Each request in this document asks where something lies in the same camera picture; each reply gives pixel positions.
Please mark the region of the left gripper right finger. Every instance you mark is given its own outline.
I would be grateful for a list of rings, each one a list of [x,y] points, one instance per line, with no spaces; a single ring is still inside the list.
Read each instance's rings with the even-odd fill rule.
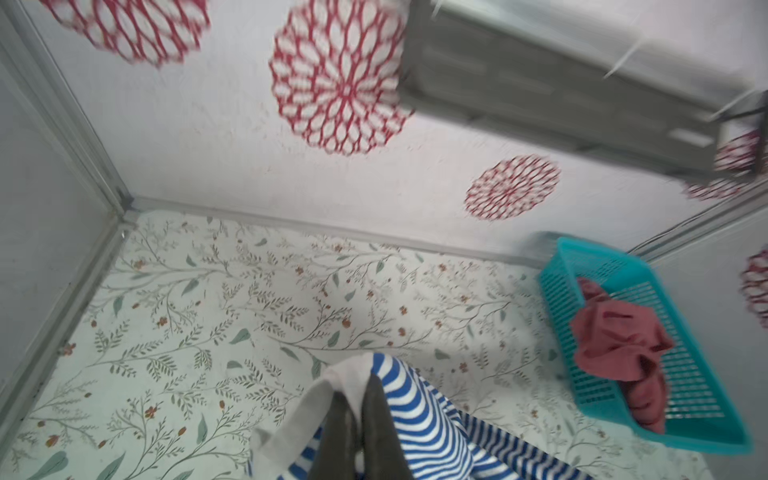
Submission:
[[[362,409],[364,478],[413,480],[382,382],[372,375],[366,385]]]

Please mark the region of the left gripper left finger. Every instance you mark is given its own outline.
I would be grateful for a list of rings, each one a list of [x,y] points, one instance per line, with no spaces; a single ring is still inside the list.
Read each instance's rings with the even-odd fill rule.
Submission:
[[[346,397],[335,392],[323,426],[309,480],[354,480],[359,449],[357,420]]]

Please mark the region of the blue white striped tank top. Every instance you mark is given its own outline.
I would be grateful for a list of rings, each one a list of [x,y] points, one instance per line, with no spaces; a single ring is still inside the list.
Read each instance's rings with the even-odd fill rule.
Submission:
[[[327,368],[275,431],[257,428],[248,479],[308,479],[335,392],[357,420],[356,479],[364,478],[361,409],[369,378],[380,378],[414,479],[585,479],[587,473],[458,410],[401,360],[366,353]]]

